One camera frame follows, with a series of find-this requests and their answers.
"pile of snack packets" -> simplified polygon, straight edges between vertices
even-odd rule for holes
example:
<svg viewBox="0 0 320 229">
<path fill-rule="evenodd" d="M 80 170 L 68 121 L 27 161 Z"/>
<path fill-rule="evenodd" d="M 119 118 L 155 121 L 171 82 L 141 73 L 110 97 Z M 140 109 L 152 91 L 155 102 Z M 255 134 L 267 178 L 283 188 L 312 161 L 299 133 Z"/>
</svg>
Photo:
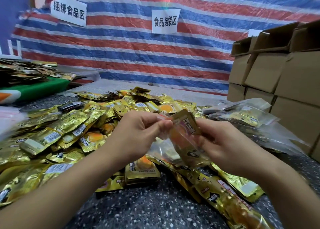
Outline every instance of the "pile of snack packets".
<svg viewBox="0 0 320 229">
<path fill-rule="evenodd" d="M 76 77 L 76 74 L 60 72 L 54 66 L 57 66 L 56 62 L 0 59 L 1 87 L 44 82 L 48 81 L 47 77 L 69 81 Z"/>
<path fill-rule="evenodd" d="M 98 149 L 121 118 L 136 110 L 159 113 L 174 126 L 156 139 L 146 156 L 115 173 L 96 192 L 155 182 L 161 176 L 157 164 L 172 173 L 195 201 L 206 201 L 218 210 L 231 228 L 273 228 L 249 205 L 264 193 L 261 187 L 222 171 L 192 139 L 201 134 L 195 118 L 210 118 L 230 121 L 269 151 L 302 155 L 291 142 L 302 141 L 264 112 L 270 104 L 254 98 L 201 107 L 149 92 L 140 87 L 106 94 L 74 92 L 79 101 L 28 112 L 28 119 L 18 124 L 13 137 L 1 142 L 0 206 L 18 200 Z M 212 168 L 216 176 L 203 174 L 199 167 L 204 166 Z"/>
</svg>

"speckled countertop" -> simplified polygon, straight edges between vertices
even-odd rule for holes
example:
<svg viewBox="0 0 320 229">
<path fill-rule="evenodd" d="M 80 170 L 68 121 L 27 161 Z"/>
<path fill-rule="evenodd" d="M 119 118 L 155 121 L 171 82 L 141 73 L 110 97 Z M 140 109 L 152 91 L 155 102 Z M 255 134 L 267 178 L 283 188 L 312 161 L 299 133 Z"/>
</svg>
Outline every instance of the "speckled countertop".
<svg viewBox="0 0 320 229">
<path fill-rule="evenodd" d="M 31 102 L 22 109 L 48 108 L 69 100 L 77 98 L 52 95 Z M 281 159 L 309 180 L 310 186 L 320 195 L 319 163 L 308 157 L 290 157 L 285 154 L 282 154 Z M 207 204 L 196 203 L 170 173 L 162 168 L 160 171 L 161 178 L 157 183 L 93 194 L 65 228 L 229 228 L 217 211 Z M 252 206 L 275 228 L 282 228 L 266 195 Z"/>
</svg>

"left hand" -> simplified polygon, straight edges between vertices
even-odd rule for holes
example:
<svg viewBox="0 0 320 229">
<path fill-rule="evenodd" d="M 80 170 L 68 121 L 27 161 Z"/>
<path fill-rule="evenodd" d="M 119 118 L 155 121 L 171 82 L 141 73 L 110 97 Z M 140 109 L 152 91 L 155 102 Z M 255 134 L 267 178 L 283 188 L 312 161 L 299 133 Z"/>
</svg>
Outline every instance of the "left hand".
<svg viewBox="0 0 320 229">
<path fill-rule="evenodd" d="M 138 160 L 161 132 L 173 126 L 171 120 L 161 120 L 159 116 L 134 110 L 126 113 L 100 149 L 108 149 L 123 166 Z"/>
</svg>

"right hand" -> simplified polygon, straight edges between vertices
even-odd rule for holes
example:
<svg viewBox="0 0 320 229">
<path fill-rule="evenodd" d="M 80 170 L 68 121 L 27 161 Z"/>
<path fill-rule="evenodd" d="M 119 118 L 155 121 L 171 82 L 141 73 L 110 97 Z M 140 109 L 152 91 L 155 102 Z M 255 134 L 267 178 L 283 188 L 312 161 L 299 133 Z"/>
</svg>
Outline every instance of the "right hand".
<svg viewBox="0 0 320 229">
<path fill-rule="evenodd" d="M 204 136 L 195 136 L 210 159 L 223 171 L 257 181 L 281 160 L 262 149 L 230 122 L 204 118 L 196 120 Z"/>
</svg>

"forearm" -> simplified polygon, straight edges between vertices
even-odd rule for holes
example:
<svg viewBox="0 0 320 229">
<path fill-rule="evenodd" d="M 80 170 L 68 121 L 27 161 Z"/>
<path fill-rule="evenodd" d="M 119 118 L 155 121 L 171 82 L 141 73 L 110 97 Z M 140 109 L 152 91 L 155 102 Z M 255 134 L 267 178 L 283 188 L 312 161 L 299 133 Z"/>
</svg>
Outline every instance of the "forearm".
<svg viewBox="0 0 320 229">
<path fill-rule="evenodd" d="M 284 228 L 320 228 L 320 199 L 292 167 L 279 160 L 258 183 Z"/>
<path fill-rule="evenodd" d="M 0 212 L 2 228 L 63 227 L 93 192 L 121 169 L 104 147 Z"/>
</svg>

